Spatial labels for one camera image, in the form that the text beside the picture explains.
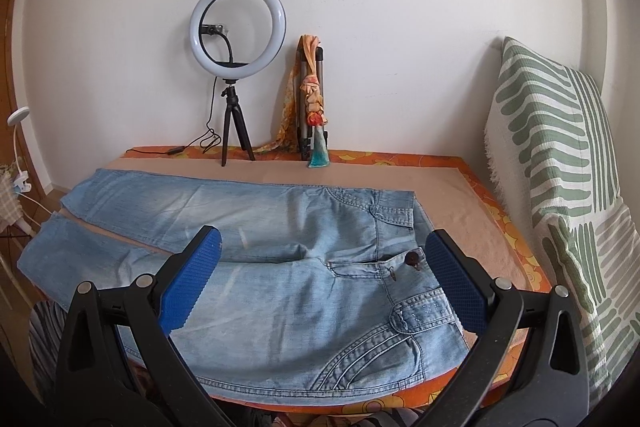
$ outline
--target tripod leg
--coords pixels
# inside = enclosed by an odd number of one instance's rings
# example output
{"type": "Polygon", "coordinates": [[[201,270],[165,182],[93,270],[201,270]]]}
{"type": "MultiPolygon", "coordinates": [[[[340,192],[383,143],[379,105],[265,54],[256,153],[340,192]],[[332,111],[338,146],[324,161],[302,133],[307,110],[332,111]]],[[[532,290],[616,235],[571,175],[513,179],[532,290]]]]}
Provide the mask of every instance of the tripod leg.
{"type": "Polygon", "coordinates": [[[249,155],[249,159],[255,161],[254,150],[251,148],[251,142],[249,141],[249,133],[246,130],[246,124],[244,123],[244,116],[242,115],[242,109],[239,105],[233,107],[234,123],[236,124],[236,132],[238,133],[238,139],[242,150],[245,150],[249,155]]]}
{"type": "Polygon", "coordinates": [[[229,145],[229,126],[231,124],[231,106],[227,105],[225,110],[225,128],[222,132],[222,166],[226,165],[226,151],[229,145]]]}

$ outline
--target orange floral tablecloth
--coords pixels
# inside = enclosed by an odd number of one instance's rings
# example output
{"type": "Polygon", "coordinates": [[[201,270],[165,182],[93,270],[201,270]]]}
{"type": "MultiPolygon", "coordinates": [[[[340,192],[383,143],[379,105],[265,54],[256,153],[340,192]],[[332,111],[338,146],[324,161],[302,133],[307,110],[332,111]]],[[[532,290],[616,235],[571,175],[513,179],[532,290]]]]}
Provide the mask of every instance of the orange floral tablecloth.
{"type": "MultiPolygon", "coordinates": [[[[172,146],[162,147],[136,147],[134,150],[129,150],[122,156],[123,158],[209,158],[219,159],[221,156],[220,148],[214,148],[202,154],[202,150],[198,147],[189,147],[184,152],[174,155],[166,156],[165,151],[171,149],[172,146]]],[[[229,148],[229,159],[246,159],[246,153],[240,148],[229,148]]],[[[417,154],[395,154],[395,153],[381,153],[381,152],[356,152],[356,151],[329,151],[329,158],[333,163],[353,163],[359,165],[397,165],[408,167],[453,167],[458,169],[460,173],[465,177],[469,186],[474,190],[478,197],[485,204],[489,212],[494,218],[496,226],[507,239],[511,248],[516,252],[518,260],[522,263],[531,287],[535,291],[548,292],[551,289],[551,285],[546,278],[545,273],[538,264],[538,261],[533,256],[529,247],[526,245],[524,239],[520,235],[520,232],[509,219],[509,216],[502,209],[500,204],[495,201],[491,192],[481,184],[480,180],[476,177],[470,167],[465,163],[462,158],[456,156],[427,156],[417,154]]],[[[279,151],[272,151],[256,155],[257,160],[299,160],[300,155],[295,153],[283,153],[279,151]]],[[[495,401],[500,395],[500,389],[502,384],[506,383],[513,370],[515,369],[518,357],[522,352],[522,344],[511,347],[507,356],[505,357],[502,367],[498,371],[498,375],[494,380],[494,392],[490,393],[488,400],[495,401]]],[[[377,398],[374,400],[367,400],[365,402],[354,403],[350,405],[339,405],[332,407],[286,407],[286,406],[269,406],[270,410],[277,410],[287,413],[296,413],[295,415],[289,414],[289,420],[292,425],[306,425],[308,420],[316,415],[362,415],[363,413],[371,413],[380,409],[391,409],[394,407],[421,407],[423,405],[430,404],[442,391],[447,382],[451,379],[455,370],[449,371],[444,375],[441,375],[432,380],[426,381],[420,385],[412,387],[411,389],[405,389],[404,391],[398,391],[392,395],[377,398]]],[[[264,405],[251,404],[247,405],[262,409],[264,405]]]]}

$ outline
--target jeans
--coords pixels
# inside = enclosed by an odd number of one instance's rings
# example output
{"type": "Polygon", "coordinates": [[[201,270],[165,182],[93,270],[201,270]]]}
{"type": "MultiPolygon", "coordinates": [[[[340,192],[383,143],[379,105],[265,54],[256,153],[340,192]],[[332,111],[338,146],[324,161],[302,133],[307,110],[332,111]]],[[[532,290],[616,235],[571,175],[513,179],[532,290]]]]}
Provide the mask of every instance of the jeans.
{"type": "MultiPolygon", "coordinates": [[[[171,334],[213,395],[354,403],[437,377],[466,355],[418,247],[433,226],[412,192],[98,170],[62,202],[88,223],[172,253],[202,225],[220,230],[221,261],[171,334]]],[[[165,259],[54,216],[19,267],[68,308],[82,280],[128,285],[165,259]]],[[[127,331],[123,342],[140,362],[127,331]]]]}

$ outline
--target black mini tripod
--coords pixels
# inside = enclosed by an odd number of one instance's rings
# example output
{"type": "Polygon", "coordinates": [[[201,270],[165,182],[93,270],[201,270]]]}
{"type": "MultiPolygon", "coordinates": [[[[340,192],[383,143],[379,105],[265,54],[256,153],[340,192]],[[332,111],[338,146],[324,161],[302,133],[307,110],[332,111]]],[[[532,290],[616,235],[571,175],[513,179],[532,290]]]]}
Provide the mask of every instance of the black mini tripod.
{"type": "Polygon", "coordinates": [[[236,80],[224,79],[226,89],[222,92],[222,96],[226,97],[226,110],[225,110],[225,127],[222,132],[222,166],[226,165],[226,152],[228,150],[229,142],[229,126],[231,124],[231,115],[234,117],[234,124],[236,126],[236,133],[238,133],[238,140],[240,141],[240,147],[243,151],[249,155],[249,159],[255,161],[254,150],[251,149],[251,142],[249,141],[249,133],[246,131],[246,124],[244,123],[244,116],[242,116],[242,109],[236,94],[236,80]]]}

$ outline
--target pillow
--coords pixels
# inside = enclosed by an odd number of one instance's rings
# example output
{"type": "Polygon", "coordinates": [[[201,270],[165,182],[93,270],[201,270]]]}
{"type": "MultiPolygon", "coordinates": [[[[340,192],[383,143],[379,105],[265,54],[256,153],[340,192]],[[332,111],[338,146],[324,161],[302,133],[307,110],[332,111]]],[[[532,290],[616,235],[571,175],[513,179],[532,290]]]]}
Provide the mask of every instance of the pillow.
{"type": "Polygon", "coordinates": [[[593,406],[640,339],[640,236],[598,88],[506,38],[485,141],[512,221],[549,279],[577,299],[593,406]]]}

